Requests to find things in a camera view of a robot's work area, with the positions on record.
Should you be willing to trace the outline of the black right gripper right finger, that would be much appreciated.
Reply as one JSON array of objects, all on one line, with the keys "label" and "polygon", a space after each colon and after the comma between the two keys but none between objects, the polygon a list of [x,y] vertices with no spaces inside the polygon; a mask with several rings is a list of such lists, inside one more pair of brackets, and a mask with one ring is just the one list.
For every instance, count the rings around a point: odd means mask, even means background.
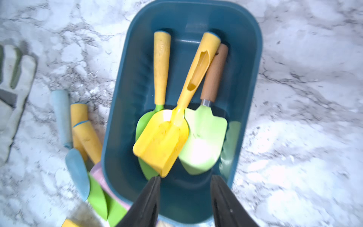
[{"label": "black right gripper right finger", "polygon": [[221,176],[210,182],[214,223],[216,227],[258,227]]}]

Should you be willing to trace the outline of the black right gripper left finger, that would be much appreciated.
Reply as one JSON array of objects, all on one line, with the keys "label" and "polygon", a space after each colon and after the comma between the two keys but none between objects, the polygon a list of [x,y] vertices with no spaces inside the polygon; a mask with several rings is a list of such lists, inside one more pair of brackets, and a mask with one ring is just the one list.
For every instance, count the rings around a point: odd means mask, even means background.
[{"label": "black right gripper left finger", "polygon": [[152,177],[117,227],[155,227],[160,205],[161,177]]}]

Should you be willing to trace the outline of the green shovel wooden handle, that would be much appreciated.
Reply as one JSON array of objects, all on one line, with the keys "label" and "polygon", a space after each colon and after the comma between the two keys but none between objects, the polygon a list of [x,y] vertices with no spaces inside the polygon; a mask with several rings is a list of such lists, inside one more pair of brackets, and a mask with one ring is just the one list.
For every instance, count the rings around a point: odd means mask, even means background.
[{"label": "green shovel wooden handle", "polygon": [[188,140],[179,154],[179,160],[192,176],[209,171],[218,161],[222,151],[227,120],[213,115],[211,107],[217,97],[227,55],[227,45],[220,44],[205,76],[200,106],[196,110],[185,110],[184,117],[190,131]]}]

